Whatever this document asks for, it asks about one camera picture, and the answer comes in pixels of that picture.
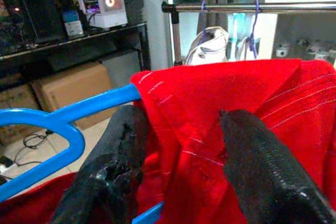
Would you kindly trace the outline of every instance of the floor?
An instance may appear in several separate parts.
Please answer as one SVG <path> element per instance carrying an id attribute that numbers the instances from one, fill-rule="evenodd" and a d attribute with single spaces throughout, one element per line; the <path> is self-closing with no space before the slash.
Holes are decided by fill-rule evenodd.
<path id="1" fill-rule="evenodd" d="M 89 153 L 92 151 L 93 147 L 97 144 L 99 139 L 101 138 L 103 132 L 105 131 L 107 124 L 109 122 L 109 119 L 106 119 L 86 130 L 83 130 L 82 133 L 85 137 L 86 141 L 86 147 L 84 154 L 75 162 L 72 164 L 68 165 L 67 167 L 59 170 L 58 172 L 50 175 L 49 177 L 41 180 L 39 183 L 31 186 L 27 190 L 30 190 L 33 187 L 36 187 L 37 185 L 40 185 L 50 179 L 56 178 L 58 176 L 67 174 L 67 173 L 72 173 L 72 172 L 77 172 L 84 162 L 84 160 L 87 158 Z M 60 135 L 57 134 L 52 134 L 48 136 L 46 141 L 38 147 L 36 150 L 31 150 L 31 149 L 24 149 L 18 156 L 18 163 L 27 163 L 27 162 L 32 162 L 32 161 L 45 161 L 49 159 L 52 156 L 55 156 L 57 153 L 61 152 L 62 150 L 66 149 L 68 147 L 68 141 L 61 137 Z M 4 148 L 4 151 L 2 152 L 3 155 L 7 156 L 10 159 L 14 159 L 15 155 L 17 152 L 24 147 L 22 141 L 15 142 L 11 145 L 8 145 L 7 147 Z M 18 167 L 17 165 L 13 165 L 9 170 L 5 171 L 2 173 L 2 175 L 5 175 L 10 178 L 15 178 L 16 176 L 30 170 L 34 166 L 38 164 L 29 164 L 25 166 L 20 166 Z"/>

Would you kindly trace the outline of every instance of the black cable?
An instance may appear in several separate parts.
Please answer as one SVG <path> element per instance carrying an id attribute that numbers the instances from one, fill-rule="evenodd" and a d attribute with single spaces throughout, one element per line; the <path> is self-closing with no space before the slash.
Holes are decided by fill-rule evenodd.
<path id="1" fill-rule="evenodd" d="M 92 13 L 91 14 L 91 16 L 89 17 L 89 19 L 88 19 L 88 23 L 89 23 L 89 25 L 90 25 L 90 21 L 91 21 L 91 19 L 93 18 L 93 21 L 95 22 L 96 20 L 94 19 L 94 16 L 96 15 L 97 13 Z"/>
<path id="2" fill-rule="evenodd" d="M 42 145 L 45 140 L 48 138 L 48 135 L 51 135 L 52 132 L 51 131 L 46 131 L 45 135 L 39 135 L 39 134 L 32 134 L 30 136 L 27 136 L 23 139 L 23 145 L 24 147 L 21 148 L 15 155 L 15 158 L 14 158 L 14 163 L 17 165 L 17 166 L 24 166 L 24 165 L 29 165 L 29 164 L 41 164 L 42 162 L 40 161 L 31 161 L 31 162 L 28 162 L 28 163 L 23 163 L 23 164 L 20 164 L 18 161 L 17 161 L 17 158 L 19 156 L 19 154 L 26 148 L 28 149 L 31 149 L 31 150 L 36 150 L 38 149 L 38 146 Z M 33 145 L 29 145 L 28 142 L 31 141 L 31 140 L 34 140 L 34 139 L 41 139 L 41 141 L 39 141 L 37 144 L 33 144 Z"/>

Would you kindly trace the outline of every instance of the red fabric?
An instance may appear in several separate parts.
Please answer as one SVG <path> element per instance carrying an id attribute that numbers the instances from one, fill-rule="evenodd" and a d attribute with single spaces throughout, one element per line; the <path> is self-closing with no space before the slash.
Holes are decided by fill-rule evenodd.
<path id="1" fill-rule="evenodd" d="M 336 73 L 328 63 L 176 67 L 136 74 L 132 82 L 152 125 L 139 213 L 164 200 L 160 223 L 246 223 L 223 173 L 222 109 L 246 109 L 262 118 L 336 207 Z M 1 204 L 0 220 L 47 222 L 71 180 L 53 180 Z"/>

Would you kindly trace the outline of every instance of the chrome clothes rack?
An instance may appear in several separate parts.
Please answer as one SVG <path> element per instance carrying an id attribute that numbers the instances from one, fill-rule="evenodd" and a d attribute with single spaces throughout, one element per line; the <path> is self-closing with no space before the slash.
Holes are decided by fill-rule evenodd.
<path id="1" fill-rule="evenodd" d="M 228 5 L 207 5 L 205 10 L 202 10 L 202 5 L 195 4 L 167 4 L 162 3 L 162 11 L 171 14 L 171 22 L 173 27 L 175 66 L 183 64 L 181 57 L 180 45 L 180 21 L 179 13 L 255 13 L 256 4 L 228 4 Z M 281 3 L 259 4 L 259 13 L 267 14 L 313 14 L 313 13 L 336 13 L 336 2 L 325 3 Z"/>

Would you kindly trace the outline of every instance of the black desk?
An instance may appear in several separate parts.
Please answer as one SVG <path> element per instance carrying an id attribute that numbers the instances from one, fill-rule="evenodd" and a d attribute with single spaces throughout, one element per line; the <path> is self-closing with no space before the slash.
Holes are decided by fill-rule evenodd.
<path id="1" fill-rule="evenodd" d="M 11 55 L 0 56 L 0 71 L 7 72 L 9 69 L 30 69 L 29 72 L 46 71 L 52 58 L 68 60 L 70 58 L 81 59 L 83 62 L 112 52 L 111 47 L 116 45 L 118 49 L 129 48 L 125 38 L 132 34 L 139 35 L 140 50 L 144 70 L 151 69 L 151 59 L 147 35 L 146 23 L 126 25 L 125 27 L 111 28 L 109 31 L 88 35 L 78 39 L 64 42 L 50 43 L 31 50 L 25 50 Z"/>

